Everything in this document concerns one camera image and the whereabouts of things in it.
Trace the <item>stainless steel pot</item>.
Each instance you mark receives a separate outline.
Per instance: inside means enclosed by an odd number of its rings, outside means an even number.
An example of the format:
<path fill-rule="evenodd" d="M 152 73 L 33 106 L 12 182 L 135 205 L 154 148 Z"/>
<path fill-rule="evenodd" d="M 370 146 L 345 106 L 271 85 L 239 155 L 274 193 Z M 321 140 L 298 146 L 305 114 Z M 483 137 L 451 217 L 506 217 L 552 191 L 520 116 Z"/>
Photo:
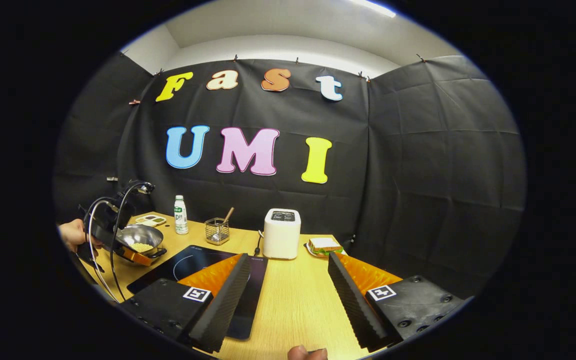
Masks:
<path fill-rule="evenodd" d="M 146 255 L 151 259 L 154 259 L 153 264 L 155 264 L 158 261 L 158 259 L 160 259 L 167 252 L 167 249 L 164 248 L 163 246 L 163 233 L 154 227 L 149 227 L 140 224 L 128 224 L 118 231 L 115 240 L 117 241 L 117 246 L 115 246 L 114 248 L 115 255 L 117 255 L 117 248 L 119 248 L 119 246 L 121 245 L 129 247 L 130 244 L 133 243 L 151 244 L 151 246 L 153 246 L 154 249 L 141 254 Z M 128 264 L 139 265 L 128 262 L 128 260 L 125 261 Z"/>

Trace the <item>small white plate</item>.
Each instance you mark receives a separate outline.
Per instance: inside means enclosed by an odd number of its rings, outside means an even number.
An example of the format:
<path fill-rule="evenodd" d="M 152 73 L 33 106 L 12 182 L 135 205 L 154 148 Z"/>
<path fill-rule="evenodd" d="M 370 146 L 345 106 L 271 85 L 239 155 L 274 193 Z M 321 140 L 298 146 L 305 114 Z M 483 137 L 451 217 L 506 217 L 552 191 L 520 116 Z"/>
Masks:
<path fill-rule="evenodd" d="M 339 249 L 339 250 L 333 250 L 333 251 L 327 251 L 327 250 L 319 250 L 319 251 L 314 251 L 313 248 L 311 247 L 310 243 L 306 243 L 304 244 L 304 248 L 306 248 L 306 250 L 313 256 L 317 257 L 317 258 L 328 258 L 331 254 L 334 253 L 338 253 L 341 255 L 346 255 L 346 252 L 343 248 Z"/>

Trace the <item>black backdrop cloth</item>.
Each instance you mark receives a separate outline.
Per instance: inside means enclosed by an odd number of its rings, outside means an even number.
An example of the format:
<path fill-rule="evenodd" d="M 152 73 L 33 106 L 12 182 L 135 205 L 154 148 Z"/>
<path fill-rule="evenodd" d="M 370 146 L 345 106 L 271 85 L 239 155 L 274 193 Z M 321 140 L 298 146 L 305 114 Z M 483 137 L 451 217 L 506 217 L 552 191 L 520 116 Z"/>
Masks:
<path fill-rule="evenodd" d="M 81 218 L 135 180 L 155 185 L 131 196 L 138 214 L 171 215 L 183 195 L 191 221 L 234 207 L 234 228 L 259 230 L 270 209 L 297 210 L 302 233 L 334 235 L 368 264 L 470 297 L 509 251 L 527 174 L 509 108 L 460 55 L 370 81 L 270 59 L 151 75 L 117 56 L 62 125 L 55 219 Z"/>

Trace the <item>white toaster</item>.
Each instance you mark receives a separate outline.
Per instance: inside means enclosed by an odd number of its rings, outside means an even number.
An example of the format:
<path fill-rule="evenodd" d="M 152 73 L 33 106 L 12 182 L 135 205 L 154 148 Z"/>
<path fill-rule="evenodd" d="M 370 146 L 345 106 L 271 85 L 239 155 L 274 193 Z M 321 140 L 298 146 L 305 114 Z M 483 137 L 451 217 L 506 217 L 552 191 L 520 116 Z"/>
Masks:
<path fill-rule="evenodd" d="M 297 210 L 268 210 L 263 220 L 263 255 L 270 259 L 294 260 L 298 256 L 301 225 Z"/>

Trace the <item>white compartment tray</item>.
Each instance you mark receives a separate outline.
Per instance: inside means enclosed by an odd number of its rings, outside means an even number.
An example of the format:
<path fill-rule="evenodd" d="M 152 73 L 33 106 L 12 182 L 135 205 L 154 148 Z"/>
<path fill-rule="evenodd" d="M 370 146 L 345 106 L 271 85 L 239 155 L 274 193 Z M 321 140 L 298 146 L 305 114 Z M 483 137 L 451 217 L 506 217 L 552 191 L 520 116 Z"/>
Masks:
<path fill-rule="evenodd" d="M 167 219 L 162 217 L 162 216 L 159 216 L 159 215 L 147 214 L 144 216 L 140 216 L 139 218 L 136 218 L 135 223 L 143 225 L 143 226 L 148 226 L 148 227 L 154 228 L 154 227 L 158 227 L 162 224 L 166 224 Z"/>

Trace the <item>black induction cooktop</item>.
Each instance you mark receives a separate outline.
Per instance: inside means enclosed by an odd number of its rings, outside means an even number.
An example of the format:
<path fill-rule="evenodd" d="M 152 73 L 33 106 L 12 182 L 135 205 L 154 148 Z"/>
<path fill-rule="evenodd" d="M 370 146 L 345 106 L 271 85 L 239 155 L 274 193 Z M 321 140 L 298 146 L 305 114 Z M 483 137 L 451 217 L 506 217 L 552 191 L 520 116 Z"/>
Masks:
<path fill-rule="evenodd" d="M 132 281 L 126 286 L 126 289 L 132 294 L 136 294 L 160 278 L 179 281 L 195 272 L 201 271 L 201 269 L 233 256 L 234 253 L 228 251 L 190 245 L 151 271 L 146 272 L 137 280 Z M 251 336 L 259 297 L 265 280 L 268 259 L 253 256 L 250 259 L 250 265 L 251 273 L 226 334 L 226 337 L 238 341 L 247 341 Z"/>

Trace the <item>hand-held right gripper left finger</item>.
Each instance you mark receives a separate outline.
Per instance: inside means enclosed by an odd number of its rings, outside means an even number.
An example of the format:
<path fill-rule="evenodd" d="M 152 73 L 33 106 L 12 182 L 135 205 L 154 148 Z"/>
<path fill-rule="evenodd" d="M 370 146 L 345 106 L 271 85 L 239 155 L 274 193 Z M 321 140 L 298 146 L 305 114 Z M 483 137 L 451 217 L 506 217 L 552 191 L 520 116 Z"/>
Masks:
<path fill-rule="evenodd" d="M 181 280 L 160 278 L 118 308 L 171 341 L 218 353 L 250 274 L 250 256 L 236 254 Z"/>

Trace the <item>sandwich with lettuce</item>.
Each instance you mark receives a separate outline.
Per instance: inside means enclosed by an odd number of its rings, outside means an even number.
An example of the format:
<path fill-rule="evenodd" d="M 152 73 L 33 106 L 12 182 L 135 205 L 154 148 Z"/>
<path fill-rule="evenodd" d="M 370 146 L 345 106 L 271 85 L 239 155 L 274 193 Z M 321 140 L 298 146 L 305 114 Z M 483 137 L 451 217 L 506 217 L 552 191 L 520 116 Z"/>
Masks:
<path fill-rule="evenodd" d="M 308 240 L 308 243 L 316 252 L 320 250 L 335 251 L 343 248 L 338 242 L 336 242 L 336 240 L 332 239 L 331 237 L 311 238 Z"/>

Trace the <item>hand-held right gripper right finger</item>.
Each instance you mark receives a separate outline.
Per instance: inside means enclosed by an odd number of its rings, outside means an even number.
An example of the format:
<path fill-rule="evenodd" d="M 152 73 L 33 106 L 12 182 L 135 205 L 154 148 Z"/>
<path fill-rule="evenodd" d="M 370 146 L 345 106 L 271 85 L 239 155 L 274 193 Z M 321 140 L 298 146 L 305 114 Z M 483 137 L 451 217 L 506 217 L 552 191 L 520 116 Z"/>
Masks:
<path fill-rule="evenodd" d="M 334 252 L 327 273 L 362 349 L 378 351 L 415 337 L 464 301 L 427 278 L 400 278 L 362 260 Z"/>

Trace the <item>small white drink bottle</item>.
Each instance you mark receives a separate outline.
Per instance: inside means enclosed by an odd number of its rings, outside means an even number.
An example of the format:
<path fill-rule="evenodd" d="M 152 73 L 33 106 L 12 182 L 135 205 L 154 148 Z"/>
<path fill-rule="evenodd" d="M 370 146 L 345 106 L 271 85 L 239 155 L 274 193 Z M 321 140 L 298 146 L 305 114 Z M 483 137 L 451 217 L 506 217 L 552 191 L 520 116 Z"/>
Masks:
<path fill-rule="evenodd" d="M 174 230 L 176 234 L 186 235 L 189 233 L 188 217 L 186 210 L 185 197 L 182 194 L 176 194 L 174 197 Z"/>

